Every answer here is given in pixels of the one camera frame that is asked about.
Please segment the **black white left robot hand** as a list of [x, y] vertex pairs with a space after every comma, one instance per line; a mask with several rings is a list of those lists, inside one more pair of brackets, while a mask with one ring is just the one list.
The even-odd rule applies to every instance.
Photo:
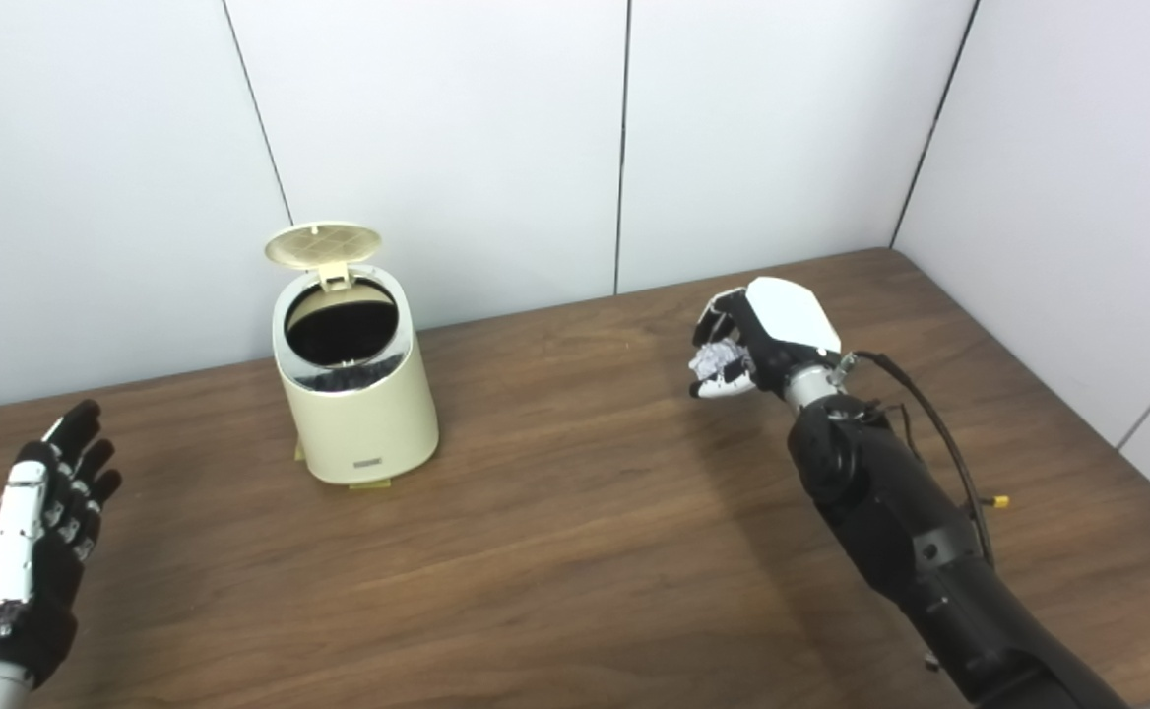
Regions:
[[0, 493], [0, 678], [38, 689], [77, 634], [74, 611], [121, 475], [94, 400], [75, 404], [14, 458]]

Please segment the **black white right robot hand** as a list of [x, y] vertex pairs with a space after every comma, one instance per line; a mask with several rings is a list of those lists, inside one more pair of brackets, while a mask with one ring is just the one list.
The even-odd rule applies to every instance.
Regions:
[[790, 280], [759, 277], [710, 296], [692, 345], [693, 399], [759, 390], [799, 409], [837, 391], [841, 338], [813, 292]]

